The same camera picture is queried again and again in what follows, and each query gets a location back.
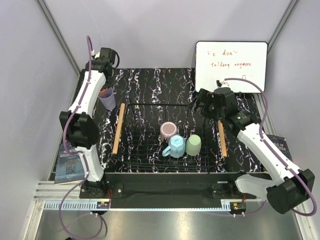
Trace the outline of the pink plastic cup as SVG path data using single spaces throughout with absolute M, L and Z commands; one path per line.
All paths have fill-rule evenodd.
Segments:
M 102 88 L 99 91 L 98 97 L 102 98 L 102 99 L 105 99 L 105 98 L 109 98 L 112 95 L 113 95 L 113 88 L 109 87 L 109 88 Z

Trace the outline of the lavender plastic cup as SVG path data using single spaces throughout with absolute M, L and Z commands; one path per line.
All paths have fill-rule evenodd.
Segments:
M 104 105 L 104 107 L 109 111 L 113 110 L 116 107 L 116 100 L 115 100 L 115 96 L 114 96 L 114 90 L 113 90 L 113 94 L 110 97 L 108 97 L 108 98 L 99 98 L 99 100 Z

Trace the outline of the green plastic cup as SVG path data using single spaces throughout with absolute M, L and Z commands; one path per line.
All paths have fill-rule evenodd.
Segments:
M 186 141 L 185 152 L 189 156 L 196 156 L 200 153 L 201 146 L 202 146 L 201 138 L 198 135 L 193 134 Z

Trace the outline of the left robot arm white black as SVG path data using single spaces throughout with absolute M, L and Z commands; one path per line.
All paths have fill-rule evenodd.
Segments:
M 116 107 L 112 77 L 119 63 L 118 53 L 111 48 L 102 47 L 97 54 L 91 50 L 80 91 L 69 110 L 59 115 L 63 141 L 75 149 L 84 169 L 81 189 L 97 198 L 108 193 L 108 186 L 97 152 L 99 128 L 92 116 L 96 100 L 108 111 Z

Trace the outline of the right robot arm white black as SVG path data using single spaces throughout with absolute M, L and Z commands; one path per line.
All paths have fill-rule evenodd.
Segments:
M 238 108 L 236 95 L 230 88 L 220 87 L 214 92 L 200 89 L 190 104 L 192 111 L 198 108 L 204 118 L 220 121 L 225 130 L 248 147 L 271 178 L 267 180 L 241 173 L 227 185 L 230 197 L 236 199 L 243 194 L 259 197 L 280 214 L 294 211 L 298 205 L 311 200 L 313 209 L 304 216 L 316 214 L 318 206 L 312 194 L 313 172 L 310 169 L 301 170 L 273 144 L 254 114 Z

